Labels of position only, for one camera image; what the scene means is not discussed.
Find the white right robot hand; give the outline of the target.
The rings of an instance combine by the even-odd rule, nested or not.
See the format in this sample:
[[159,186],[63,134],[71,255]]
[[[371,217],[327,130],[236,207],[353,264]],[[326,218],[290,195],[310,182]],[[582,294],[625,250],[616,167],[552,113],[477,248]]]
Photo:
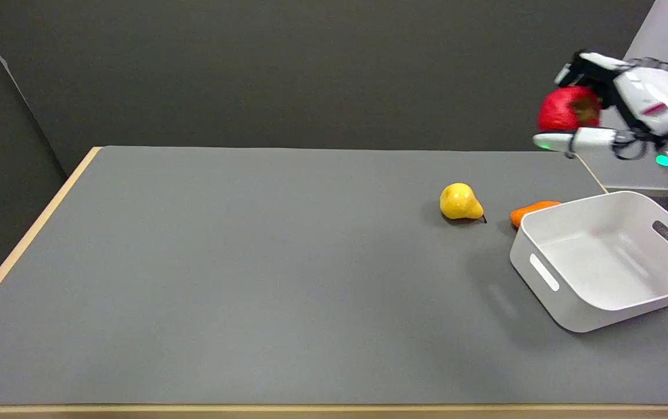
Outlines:
[[535,145],[567,156],[607,149],[619,160],[642,159],[653,150],[656,164],[668,167],[668,62],[650,56],[622,61],[582,49],[555,85],[588,88],[600,109],[613,107],[625,127],[541,129]]

